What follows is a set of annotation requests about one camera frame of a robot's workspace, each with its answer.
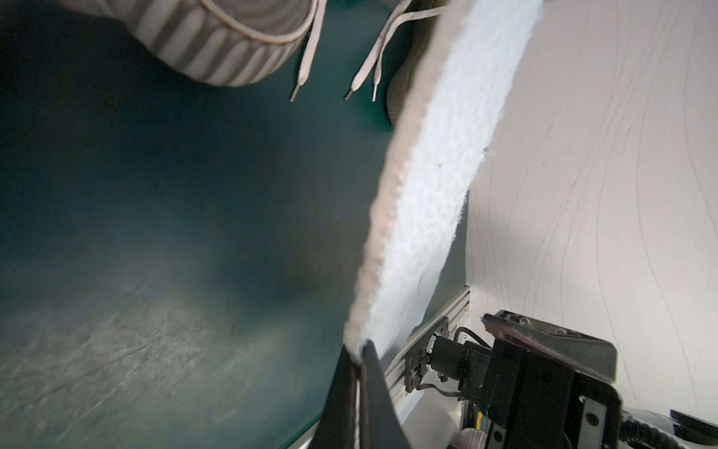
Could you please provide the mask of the light blue insole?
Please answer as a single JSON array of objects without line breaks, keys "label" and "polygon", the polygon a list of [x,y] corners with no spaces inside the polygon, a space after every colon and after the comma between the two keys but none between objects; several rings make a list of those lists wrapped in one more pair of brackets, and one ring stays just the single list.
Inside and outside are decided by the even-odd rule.
[{"label": "light blue insole", "polygon": [[386,154],[343,344],[355,362],[423,320],[465,198],[540,20],[539,1],[452,1],[439,16]]}]

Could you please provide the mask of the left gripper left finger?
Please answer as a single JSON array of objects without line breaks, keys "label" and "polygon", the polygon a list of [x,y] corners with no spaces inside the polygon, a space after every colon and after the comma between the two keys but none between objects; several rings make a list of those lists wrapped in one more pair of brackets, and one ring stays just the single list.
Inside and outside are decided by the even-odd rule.
[{"label": "left gripper left finger", "polygon": [[355,447],[358,368],[342,348],[318,426],[310,442],[312,449]]}]

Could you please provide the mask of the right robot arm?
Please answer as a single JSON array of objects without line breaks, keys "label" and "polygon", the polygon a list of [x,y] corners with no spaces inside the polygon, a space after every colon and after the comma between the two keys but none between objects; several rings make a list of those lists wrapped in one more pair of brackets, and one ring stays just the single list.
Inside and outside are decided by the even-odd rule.
[{"label": "right robot arm", "polygon": [[405,389],[454,380],[464,406],[452,448],[714,448],[717,426],[687,413],[628,409],[612,343],[509,311],[486,314],[487,343],[443,317],[404,357]]}]

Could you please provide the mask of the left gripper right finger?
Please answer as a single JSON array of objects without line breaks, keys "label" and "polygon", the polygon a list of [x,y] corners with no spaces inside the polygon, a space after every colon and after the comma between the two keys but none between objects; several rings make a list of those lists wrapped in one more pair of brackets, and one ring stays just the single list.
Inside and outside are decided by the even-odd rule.
[{"label": "left gripper right finger", "polygon": [[359,445],[362,449],[411,449],[396,415],[374,343],[366,342],[359,368]]}]

